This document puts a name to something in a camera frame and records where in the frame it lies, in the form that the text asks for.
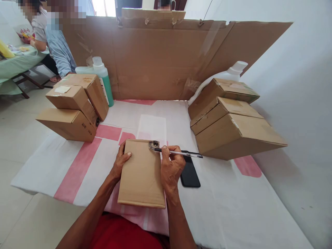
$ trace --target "black smartphone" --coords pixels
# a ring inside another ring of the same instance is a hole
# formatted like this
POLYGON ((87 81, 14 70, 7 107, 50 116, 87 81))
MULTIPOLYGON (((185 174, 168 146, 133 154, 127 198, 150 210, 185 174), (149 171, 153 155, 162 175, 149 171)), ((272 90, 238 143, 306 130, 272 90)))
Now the black smartphone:
POLYGON ((189 156, 183 156, 186 161, 186 166, 184 167, 181 173, 181 183, 184 187, 195 187, 198 188, 201 186, 201 183, 198 179, 193 160, 189 156))

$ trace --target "white plastic bottle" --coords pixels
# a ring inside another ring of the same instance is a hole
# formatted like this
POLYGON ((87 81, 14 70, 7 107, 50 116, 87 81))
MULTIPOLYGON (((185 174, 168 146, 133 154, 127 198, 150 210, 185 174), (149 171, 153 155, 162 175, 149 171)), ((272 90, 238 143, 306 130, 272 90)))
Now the white plastic bottle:
POLYGON ((92 58, 92 67, 77 67, 75 69, 77 74, 97 74, 100 80, 100 84, 103 88, 107 103, 109 107, 114 105, 113 95, 111 91, 110 79, 108 77, 108 71, 105 67, 101 57, 96 56, 92 58))
POLYGON ((237 61, 235 64, 230 67, 227 71, 217 73, 210 78, 206 79, 196 90, 194 96, 192 96, 189 101, 188 105, 191 105, 198 95, 201 93, 204 87, 206 87, 213 78, 224 79, 224 80, 233 80, 233 81, 240 81, 240 74, 243 72, 243 69, 248 65, 246 62, 237 61))

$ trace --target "red shirt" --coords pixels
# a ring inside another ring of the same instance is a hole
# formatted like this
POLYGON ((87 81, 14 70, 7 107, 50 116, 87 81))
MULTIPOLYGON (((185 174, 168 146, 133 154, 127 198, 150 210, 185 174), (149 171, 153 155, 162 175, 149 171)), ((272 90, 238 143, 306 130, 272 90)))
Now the red shirt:
POLYGON ((125 218, 109 213, 100 217, 90 244, 92 249, 163 249, 168 237, 149 233, 125 218))

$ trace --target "hand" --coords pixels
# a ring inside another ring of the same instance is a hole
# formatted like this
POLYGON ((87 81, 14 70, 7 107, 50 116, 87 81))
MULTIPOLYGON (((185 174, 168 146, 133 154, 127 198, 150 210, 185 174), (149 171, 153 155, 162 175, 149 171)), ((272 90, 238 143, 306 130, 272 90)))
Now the hand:
POLYGON ((122 167, 126 161, 131 157, 131 152, 123 154, 125 151, 126 141, 124 141, 119 148, 117 158, 115 159, 113 168, 111 169, 110 175, 117 181, 121 178, 122 167))
POLYGON ((177 183, 181 172, 186 165, 182 155, 170 154, 169 150, 181 152, 179 146, 163 146, 162 147, 162 185, 166 193, 166 197, 178 192, 177 183))

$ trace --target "white tablecloth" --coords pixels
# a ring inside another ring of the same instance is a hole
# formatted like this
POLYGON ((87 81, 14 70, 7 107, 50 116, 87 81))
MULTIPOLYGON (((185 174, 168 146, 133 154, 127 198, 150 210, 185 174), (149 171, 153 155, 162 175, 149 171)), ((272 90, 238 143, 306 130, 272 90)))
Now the white tablecloth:
MULTIPOLYGON (((87 206, 109 173, 119 144, 126 138, 137 138, 141 115, 165 118, 168 144, 198 152, 186 101, 115 101, 89 145, 91 152, 86 151, 86 143, 67 141, 54 133, 26 162, 12 180, 12 186, 87 206)), ((250 169, 241 159, 235 163, 204 157, 193 158, 193 163, 201 187, 184 188, 180 181, 178 187, 198 245, 228 249, 312 249, 258 167, 250 169)), ((116 192, 115 189, 106 210, 115 210, 120 215, 124 208, 127 213, 134 211, 135 207, 116 206, 116 192)), ((142 209, 138 211, 141 217, 131 221, 145 230, 167 234, 168 230, 149 225, 151 219, 167 222, 165 210, 160 212, 142 209)))

